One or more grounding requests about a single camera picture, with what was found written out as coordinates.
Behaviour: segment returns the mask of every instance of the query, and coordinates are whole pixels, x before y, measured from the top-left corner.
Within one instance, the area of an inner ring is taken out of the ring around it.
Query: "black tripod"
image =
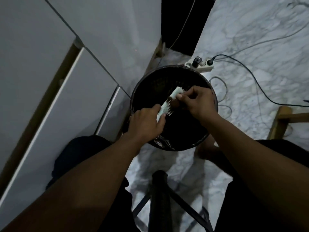
[[[173,191],[167,183],[168,175],[165,171],[158,170],[152,175],[151,190],[144,196],[141,202],[133,210],[135,218],[141,209],[151,198],[148,232],[171,232],[172,210],[170,197],[179,204],[194,220],[205,228],[206,232],[214,232],[209,214],[203,207],[205,219],[197,213],[189,204],[187,204],[179,195]]]

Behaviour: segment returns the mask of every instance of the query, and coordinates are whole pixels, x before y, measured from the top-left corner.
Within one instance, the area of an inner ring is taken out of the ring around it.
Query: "marble floor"
[[[265,93],[279,103],[309,105],[309,0],[216,0],[196,46],[194,57],[227,54],[244,63]],[[153,67],[182,64],[190,57],[167,50]],[[219,114],[254,139],[265,139],[278,105],[268,101],[252,76],[237,63],[222,59],[203,75],[222,78],[228,93]],[[217,79],[212,85],[220,99],[226,89]],[[293,107],[294,113],[308,108]],[[292,124],[285,139],[309,150],[309,124]],[[216,225],[226,187],[231,177],[209,161],[193,156],[194,149],[166,152],[146,144],[126,174],[134,208],[148,190],[158,169],[168,173],[168,183],[198,212],[204,206]],[[150,202],[136,220],[147,231]],[[174,231],[205,231],[172,202]]]

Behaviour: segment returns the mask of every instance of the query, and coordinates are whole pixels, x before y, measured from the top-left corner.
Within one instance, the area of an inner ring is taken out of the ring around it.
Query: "black trash can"
[[[210,88],[211,84],[197,71],[180,65],[157,68],[147,73],[136,85],[131,96],[130,112],[134,114],[144,107],[162,105],[168,96],[179,86],[185,91],[193,85]],[[218,111],[217,96],[214,103]],[[208,136],[208,131],[188,110],[176,109],[171,116],[166,116],[162,134],[149,144],[167,151],[183,151],[200,144]]]

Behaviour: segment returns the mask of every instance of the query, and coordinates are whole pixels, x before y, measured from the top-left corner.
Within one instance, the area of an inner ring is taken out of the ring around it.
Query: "white cabinet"
[[[48,0],[131,95],[161,36],[161,0]]]
[[[104,137],[110,142],[116,141],[117,135],[129,112],[130,98],[118,87],[111,104],[106,110],[104,117],[96,132],[97,135]]]
[[[0,0],[0,172],[74,39],[44,0]]]
[[[82,49],[0,201],[0,230],[44,192],[65,145],[95,133],[116,87]]]

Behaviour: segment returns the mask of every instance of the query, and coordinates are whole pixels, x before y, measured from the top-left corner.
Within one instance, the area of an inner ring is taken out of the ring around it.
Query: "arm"
[[[63,175],[3,231],[97,231],[134,156],[163,131],[159,110],[137,111],[117,142]]]
[[[210,89],[192,87],[178,99],[212,134],[253,194],[289,226],[309,230],[309,168],[259,144],[220,117]]]

